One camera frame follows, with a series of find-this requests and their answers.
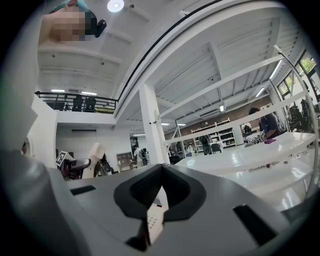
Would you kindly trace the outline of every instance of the black railing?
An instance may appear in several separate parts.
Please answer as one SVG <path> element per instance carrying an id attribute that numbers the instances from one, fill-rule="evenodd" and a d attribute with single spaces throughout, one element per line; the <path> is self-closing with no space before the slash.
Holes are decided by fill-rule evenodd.
<path id="1" fill-rule="evenodd" d="M 59 111 L 113 114 L 117 100 L 92 95 L 64 92 L 35 92 L 48 106 Z"/>

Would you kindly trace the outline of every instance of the white ceiling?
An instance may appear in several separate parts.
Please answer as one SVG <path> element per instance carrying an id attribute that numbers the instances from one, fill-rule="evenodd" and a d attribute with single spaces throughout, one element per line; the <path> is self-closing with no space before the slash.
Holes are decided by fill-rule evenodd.
<path id="1" fill-rule="evenodd" d="M 222 78 L 276 56 L 275 44 L 291 57 L 302 47 L 300 32 L 299 24 L 283 8 L 254 10 L 211 26 L 191 39 L 193 41 L 184 47 L 183 54 L 174 55 L 160 67 L 160 80 L 148 80 L 154 85 L 159 112 L 164 112 Z M 201 115 L 218 109 L 224 102 L 226 110 L 230 110 L 237 103 L 254 99 L 261 85 L 269 86 L 268 80 L 276 65 L 277 62 L 274 62 L 240 76 L 222 85 L 220 93 L 218 89 L 211 90 L 177 108 L 165 116 L 166 121 L 162 118 L 163 123 L 171 123 L 163 127 L 164 131 L 175 127 L 174 120 L 187 125 L 203 121 Z M 272 80 L 280 73 L 279 68 Z M 135 108 L 128 108 L 128 120 L 142 120 L 139 106 L 137 102 Z"/>
<path id="2" fill-rule="evenodd" d="M 112 13 L 107 9 L 108 1 L 86 0 L 98 21 L 105 19 L 107 23 L 99 38 L 91 36 L 86 41 L 47 42 L 40 46 L 38 83 L 41 91 L 79 89 L 117 99 L 135 63 L 181 18 L 181 6 L 196 2 L 124 0 L 124 8 Z"/>
<path id="3" fill-rule="evenodd" d="M 42 91 L 79 89 L 118 98 L 143 54 L 182 17 L 179 11 L 191 12 L 210 0 L 125 0 L 125 8 L 119 13 L 107 10 L 107 0 L 86 2 L 98 20 L 106 20 L 107 28 L 98 39 L 42 45 L 38 52 Z M 172 54 L 165 66 L 159 67 L 160 79 L 149 79 L 156 91 L 159 112 L 235 72 L 275 56 L 275 44 L 293 58 L 301 52 L 302 37 L 299 24 L 284 8 L 251 10 L 212 25 L 189 40 L 182 54 Z M 172 129 L 174 120 L 181 124 L 200 122 L 201 115 L 224 102 L 228 110 L 236 103 L 248 101 L 269 79 L 276 65 L 275 62 L 238 77 L 176 109 L 162 119 L 163 123 L 171 123 L 164 130 Z M 272 80 L 278 80 L 283 72 L 280 67 Z M 140 122 L 137 129 L 143 129 L 138 94 L 121 119 Z"/>

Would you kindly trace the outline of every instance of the white desk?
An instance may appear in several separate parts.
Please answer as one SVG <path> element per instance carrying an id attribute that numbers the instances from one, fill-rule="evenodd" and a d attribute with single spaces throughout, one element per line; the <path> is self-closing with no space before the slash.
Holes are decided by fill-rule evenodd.
<path id="1" fill-rule="evenodd" d="M 312 171 L 311 166 L 299 159 L 285 158 L 270 168 L 237 172 L 225 175 L 224 178 L 238 183 L 258 197 L 265 197 L 303 181 Z"/>
<path id="2" fill-rule="evenodd" d="M 304 151 L 307 145 L 315 140 L 315 135 L 286 132 L 275 139 L 276 141 L 271 144 L 259 143 L 232 151 L 226 150 L 222 154 L 186 157 L 176 165 L 212 175 L 242 172 Z"/>

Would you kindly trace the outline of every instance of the white pillar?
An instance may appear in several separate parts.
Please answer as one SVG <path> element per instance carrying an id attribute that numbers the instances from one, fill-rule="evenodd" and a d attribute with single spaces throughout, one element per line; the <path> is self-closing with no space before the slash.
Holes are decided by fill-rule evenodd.
<path id="1" fill-rule="evenodd" d="M 140 104 L 147 150 L 151 164 L 169 164 L 169 156 L 162 144 L 165 140 L 164 130 L 159 116 L 159 108 L 153 86 L 141 84 L 139 87 Z"/>

